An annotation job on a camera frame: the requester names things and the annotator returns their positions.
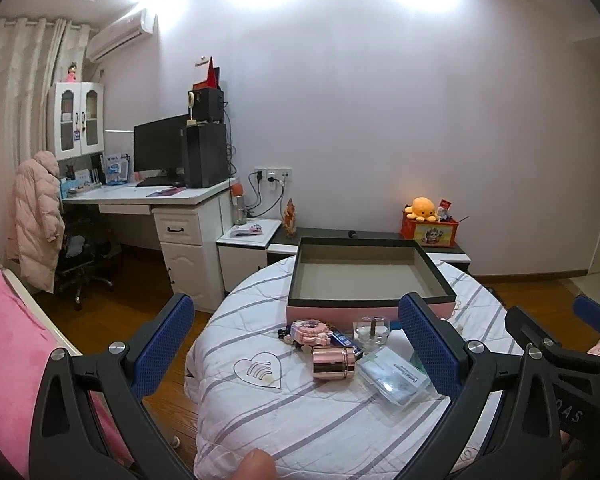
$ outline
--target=black monitor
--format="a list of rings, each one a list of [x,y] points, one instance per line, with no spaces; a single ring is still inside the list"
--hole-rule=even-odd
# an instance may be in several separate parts
[[[134,171],[165,170],[166,177],[151,177],[141,185],[176,186],[184,180],[177,169],[183,168],[181,129],[187,115],[169,117],[134,128]]]

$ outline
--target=rose gold canister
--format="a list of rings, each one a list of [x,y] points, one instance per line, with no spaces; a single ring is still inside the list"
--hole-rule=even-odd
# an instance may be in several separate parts
[[[314,379],[346,379],[353,377],[355,371],[353,348],[314,347]]]

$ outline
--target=bed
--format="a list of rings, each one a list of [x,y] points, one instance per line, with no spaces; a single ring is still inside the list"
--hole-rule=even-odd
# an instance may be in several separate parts
[[[33,409],[49,354],[58,347],[80,355],[16,275],[0,268],[0,452],[16,478],[28,478]],[[115,456],[130,465],[132,458],[105,403],[97,394],[92,399]]]
[[[498,300],[464,272],[436,265],[458,295],[450,322],[464,338],[522,354],[505,330]],[[359,378],[314,381],[308,356],[277,336],[286,325],[293,268],[289,258],[240,284],[187,353],[186,393],[198,404],[194,473],[199,480],[229,478],[258,447],[273,455],[281,478],[393,479],[442,416],[448,397],[400,412]],[[258,362],[270,363],[266,381],[249,373]],[[491,394],[457,468],[477,454],[499,399],[500,393]]]

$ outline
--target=orange octopus plush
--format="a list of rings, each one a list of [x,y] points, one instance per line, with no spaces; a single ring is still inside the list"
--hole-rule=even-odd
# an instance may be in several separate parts
[[[433,202],[428,198],[419,196],[413,200],[413,205],[405,209],[408,213],[407,218],[409,220],[415,220],[417,222],[439,222],[440,217],[436,213],[436,207]]]

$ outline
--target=wooden floor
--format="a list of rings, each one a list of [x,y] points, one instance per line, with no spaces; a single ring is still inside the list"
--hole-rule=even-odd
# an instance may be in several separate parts
[[[160,312],[172,295],[170,280],[161,258],[125,251],[114,258],[110,277],[115,289],[93,283],[85,290],[83,309],[74,310],[70,294],[41,292],[36,300],[56,326],[85,353],[104,351],[117,340],[128,340],[142,323]],[[599,339],[596,332],[572,311],[573,295],[559,282],[484,283],[491,286],[507,307],[518,304],[531,314],[565,348],[586,351]],[[196,453],[196,407],[184,394],[186,352],[209,320],[196,313],[193,328],[174,359],[157,393],[146,402],[160,421],[180,437],[178,455],[189,466]]]
[[[83,354],[103,352],[113,341],[127,341],[142,323],[152,320],[173,295],[161,257],[124,253],[110,261],[110,291],[104,284],[84,289],[82,310],[76,312],[72,294],[35,295],[36,301]],[[197,312],[194,325],[173,360],[158,391],[144,401],[181,441],[178,455],[191,466],[196,455],[196,407],[184,394],[187,351],[202,332],[210,314]]]

